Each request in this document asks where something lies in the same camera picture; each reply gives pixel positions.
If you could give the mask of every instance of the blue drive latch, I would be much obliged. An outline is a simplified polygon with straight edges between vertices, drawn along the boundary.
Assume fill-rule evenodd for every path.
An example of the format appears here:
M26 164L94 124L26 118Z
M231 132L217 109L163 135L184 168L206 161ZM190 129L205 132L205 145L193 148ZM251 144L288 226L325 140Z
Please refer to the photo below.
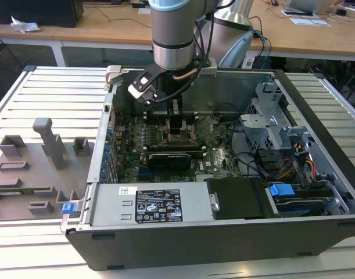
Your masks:
M78 203L77 202L67 202L64 203L61 210L62 214L77 214L78 213Z
M291 184L273 184L269 187L272 196L295 196Z

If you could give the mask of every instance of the motherboard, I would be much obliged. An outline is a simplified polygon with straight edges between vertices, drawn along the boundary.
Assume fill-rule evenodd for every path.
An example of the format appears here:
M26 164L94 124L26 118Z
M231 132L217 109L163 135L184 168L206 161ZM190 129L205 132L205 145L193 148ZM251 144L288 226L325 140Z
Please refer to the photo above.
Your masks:
M166 116L123 117L115 112L114 150L118 183L202 182L238 177L238 160L231 149L238 123L218 114L187 115L179 134L171 134Z

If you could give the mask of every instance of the power supply label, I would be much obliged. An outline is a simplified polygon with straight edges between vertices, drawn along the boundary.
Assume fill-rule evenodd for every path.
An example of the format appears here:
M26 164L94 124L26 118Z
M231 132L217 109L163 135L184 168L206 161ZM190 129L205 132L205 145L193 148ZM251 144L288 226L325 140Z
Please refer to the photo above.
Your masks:
M137 191L135 221L139 224L182 222L180 191Z

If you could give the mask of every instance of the aluminum extrusion table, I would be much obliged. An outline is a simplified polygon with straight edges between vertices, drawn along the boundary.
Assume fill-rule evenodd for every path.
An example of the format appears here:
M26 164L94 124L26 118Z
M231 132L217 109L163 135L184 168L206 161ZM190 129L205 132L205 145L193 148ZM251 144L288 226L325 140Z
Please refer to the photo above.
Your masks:
M41 142L32 123L36 117L51 117L53 132L63 141L80 135L94 142L106 94L105 70L37 67L24 71L0 103L0 141L5 134L20 134L25 142ZM355 165L354 109L327 80L312 74L288 77ZM289 110L297 121L295 110ZM60 232L60 221L0 222L0 278L355 279L355 237L316 257L97 272L87 267Z

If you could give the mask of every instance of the blue cable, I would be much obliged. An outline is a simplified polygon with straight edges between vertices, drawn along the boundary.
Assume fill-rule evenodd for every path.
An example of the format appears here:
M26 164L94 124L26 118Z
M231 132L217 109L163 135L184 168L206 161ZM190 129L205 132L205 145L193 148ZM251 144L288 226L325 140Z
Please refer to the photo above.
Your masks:
M264 63L263 63L263 65L261 66L261 69L263 69L264 68L264 66L265 66L265 63L266 63L266 61L268 60L268 58L269 58L269 55L270 55L270 51L269 51L269 49L270 49L270 46L269 46L269 44L268 44L268 40L267 39L265 39L264 38L264 36L258 31L258 30L256 30L256 29L253 29L253 31L261 38L261 40L265 43L265 45L266 45L266 56L265 56L265 61L264 61Z
M266 39L264 38L264 42L265 42L265 44L266 44L266 57L265 57L265 60L264 60L263 65L261 66L261 69L264 68L265 63L266 63L266 61L268 60L269 55L270 55L270 46L269 46L268 40L266 40Z

